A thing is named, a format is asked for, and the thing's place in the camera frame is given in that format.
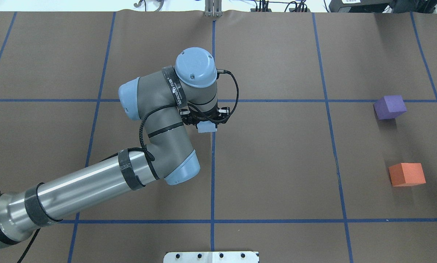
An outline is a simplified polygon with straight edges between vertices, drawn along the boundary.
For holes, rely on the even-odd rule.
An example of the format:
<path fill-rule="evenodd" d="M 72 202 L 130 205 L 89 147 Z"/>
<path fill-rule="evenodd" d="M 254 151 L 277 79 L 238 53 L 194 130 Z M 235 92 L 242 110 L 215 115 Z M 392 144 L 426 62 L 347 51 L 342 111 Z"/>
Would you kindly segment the grey robot arm with block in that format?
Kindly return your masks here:
<path fill-rule="evenodd" d="M 235 111 L 217 104 L 221 74 L 231 72 L 218 69 L 207 50 L 190 47 L 177 56 L 175 65 L 121 85 L 118 96 L 125 113 L 141 121 L 140 146 L 22 193 L 0 192 L 0 249 L 151 182 L 164 179 L 177 185 L 196 176 L 200 162 L 185 127 L 213 133 Z"/>

